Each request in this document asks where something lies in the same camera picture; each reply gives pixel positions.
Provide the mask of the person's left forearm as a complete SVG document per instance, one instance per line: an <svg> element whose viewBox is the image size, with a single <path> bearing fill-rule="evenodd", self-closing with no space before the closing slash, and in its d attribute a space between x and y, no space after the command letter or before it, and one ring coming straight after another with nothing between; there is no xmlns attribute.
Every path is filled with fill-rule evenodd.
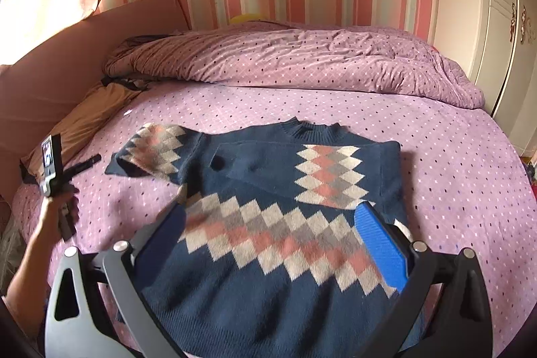
<svg viewBox="0 0 537 358"><path fill-rule="evenodd" d="M50 258L59 240L57 217L42 217L4 297L9 313L31 340L36 339L45 317Z"/></svg>

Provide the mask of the person's left hand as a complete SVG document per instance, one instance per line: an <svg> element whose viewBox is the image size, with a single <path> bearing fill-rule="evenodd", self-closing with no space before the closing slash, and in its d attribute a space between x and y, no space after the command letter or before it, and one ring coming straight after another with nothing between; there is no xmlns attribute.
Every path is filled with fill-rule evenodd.
<svg viewBox="0 0 537 358"><path fill-rule="evenodd" d="M69 240L78 221L78 193L74 185L65 185L53 197L45 197L41 205L39 229L52 244Z"/></svg>

